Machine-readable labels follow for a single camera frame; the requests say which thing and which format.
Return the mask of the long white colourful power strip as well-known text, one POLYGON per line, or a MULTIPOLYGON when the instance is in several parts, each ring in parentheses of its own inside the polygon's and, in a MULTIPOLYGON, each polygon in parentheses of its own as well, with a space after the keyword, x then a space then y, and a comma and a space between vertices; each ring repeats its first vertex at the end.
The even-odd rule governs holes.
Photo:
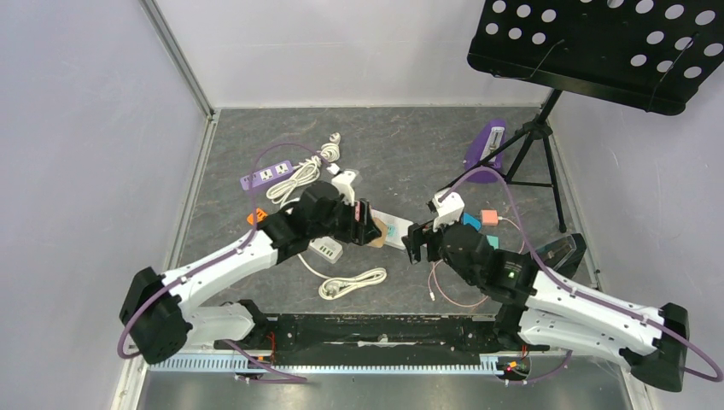
POLYGON ((408 234, 412 222, 376 209, 371 210, 371 215, 373 218, 379 219, 387 227, 384 244, 395 249, 405 250, 406 246, 403 244, 402 238, 408 234))

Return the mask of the tan cube socket adapter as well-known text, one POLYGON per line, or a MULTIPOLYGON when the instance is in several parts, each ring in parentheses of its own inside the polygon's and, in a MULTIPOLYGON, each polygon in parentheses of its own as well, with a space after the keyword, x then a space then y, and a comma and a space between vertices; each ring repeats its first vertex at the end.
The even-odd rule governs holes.
POLYGON ((380 220, 378 218, 374 218, 373 222, 374 222, 374 226, 376 227, 376 229, 379 233, 379 236, 370 240, 367 243, 367 246, 379 249, 386 243, 387 235, 388 235, 388 226, 382 220, 380 220))

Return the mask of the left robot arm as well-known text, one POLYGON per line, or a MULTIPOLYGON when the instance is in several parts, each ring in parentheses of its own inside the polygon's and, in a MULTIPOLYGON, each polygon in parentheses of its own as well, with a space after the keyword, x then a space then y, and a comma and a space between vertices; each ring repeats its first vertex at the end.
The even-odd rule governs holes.
POLYGON ((171 358, 193 343, 222 339, 248 349, 262 346, 268 327, 240 302, 208 307, 206 301, 232 284, 305 252, 311 241, 369 245, 384 237, 364 198, 353 200, 328 182, 306 187, 298 200, 268 214, 236 241, 185 266, 136 272, 120 309, 117 354, 149 364, 171 358))

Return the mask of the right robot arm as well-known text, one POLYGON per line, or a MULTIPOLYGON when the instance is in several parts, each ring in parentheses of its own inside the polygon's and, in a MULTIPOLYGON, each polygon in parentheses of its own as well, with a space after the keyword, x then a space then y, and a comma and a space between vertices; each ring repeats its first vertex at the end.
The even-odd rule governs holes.
POLYGON ((442 261, 470 286, 500 303, 495 342, 571 350, 617 364, 644 384, 680 392, 688 312, 647 307, 576 283, 529 254, 496 249, 470 225, 434 230, 413 224, 402 239, 413 263, 442 261))

